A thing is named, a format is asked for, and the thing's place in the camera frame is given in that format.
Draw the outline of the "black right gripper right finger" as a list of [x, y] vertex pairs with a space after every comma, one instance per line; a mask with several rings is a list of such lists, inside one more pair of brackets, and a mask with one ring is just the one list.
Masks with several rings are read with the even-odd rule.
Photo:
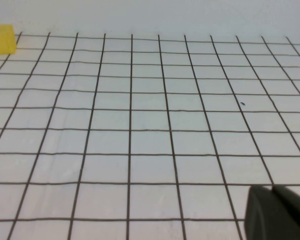
[[277, 196], [289, 215], [300, 227], [300, 195], [284, 186], [274, 186], [272, 192]]

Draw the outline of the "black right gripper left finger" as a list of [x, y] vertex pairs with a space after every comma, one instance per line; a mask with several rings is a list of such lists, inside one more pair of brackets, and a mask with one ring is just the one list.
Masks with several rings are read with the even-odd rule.
[[252, 186], [248, 192], [244, 229], [248, 240], [288, 240], [290, 217], [268, 188]]

